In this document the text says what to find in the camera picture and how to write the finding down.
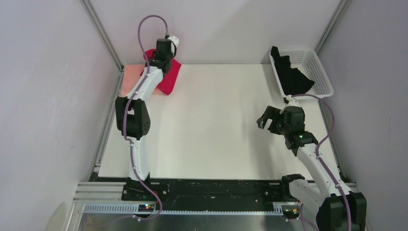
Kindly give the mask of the red t shirt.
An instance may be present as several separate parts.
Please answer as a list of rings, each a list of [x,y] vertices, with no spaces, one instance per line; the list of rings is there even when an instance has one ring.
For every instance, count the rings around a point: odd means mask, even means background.
[[[165,95],[171,94],[174,89],[174,85],[181,68],[181,63],[172,59],[170,71],[164,77],[160,69],[153,66],[147,66],[147,64],[149,64],[148,58],[152,55],[153,51],[155,51],[155,49],[150,49],[143,54],[143,57],[146,60],[146,66],[143,72],[144,77],[140,79],[135,87],[134,94],[135,98],[137,99],[142,99],[145,93],[150,94],[152,92],[153,87],[155,87],[158,83],[155,77],[163,77],[163,81],[158,84],[157,89],[159,89]]]

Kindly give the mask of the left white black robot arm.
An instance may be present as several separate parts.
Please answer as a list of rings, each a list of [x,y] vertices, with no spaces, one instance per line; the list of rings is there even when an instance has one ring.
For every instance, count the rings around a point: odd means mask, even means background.
[[[124,97],[115,100],[116,125],[129,143],[130,170],[125,189],[133,191],[140,200],[147,200],[152,188],[144,181],[149,179],[146,136],[151,120],[146,102],[155,90],[165,95],[172,93],[181,63],[174,58],[179,39],[166,36],[156,41],[156,48],[146,53],[147,63],[132,90]]]

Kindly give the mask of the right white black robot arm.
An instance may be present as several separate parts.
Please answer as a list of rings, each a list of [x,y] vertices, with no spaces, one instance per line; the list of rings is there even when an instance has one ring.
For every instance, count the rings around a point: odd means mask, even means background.
[[[308,170],[317,188],[313,189],[301,175],[287,175],[289,182],[279,188],[286,201],[300,200],[316,216],[320,231],[363,231],[366,228],[367,200],[360,192],[353,192],[339,173],[325,162],[317,150],[318,140],[305,130],[305,113],[299,106],[278,109],[268,106],[256,121],[263,129],[268,120],[268,131],[282,135],[287,149],[291,150]]]

